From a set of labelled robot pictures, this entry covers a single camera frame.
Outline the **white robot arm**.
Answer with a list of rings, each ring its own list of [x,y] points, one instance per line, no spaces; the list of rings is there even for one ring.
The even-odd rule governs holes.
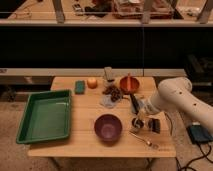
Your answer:
[[[191,91],[192,83],[186,77],[162,80],[154,93],[143,101],[138,118],[144,120],[174,106],[213,133],[213,107],[196,98]]]

